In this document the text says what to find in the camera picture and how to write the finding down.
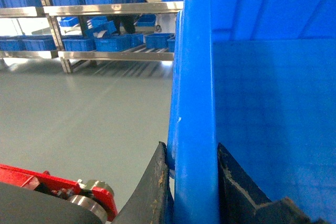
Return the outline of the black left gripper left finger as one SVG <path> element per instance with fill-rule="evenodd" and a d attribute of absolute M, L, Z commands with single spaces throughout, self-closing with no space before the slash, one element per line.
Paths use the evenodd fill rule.
<path fill-rule="evenodd" d="M 166 144 L 159 142 L 133 194 L 113 223 L 173 223 L 174 199 Z"/>

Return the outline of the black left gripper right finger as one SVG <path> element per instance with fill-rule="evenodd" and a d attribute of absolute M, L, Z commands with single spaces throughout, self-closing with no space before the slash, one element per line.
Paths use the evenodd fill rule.
<path fill-rule="evenodd" d="M 220 223 L 327 223 L 311 220 L 288 197 L 271 201 L 221 143 L 217 161 Z"/>

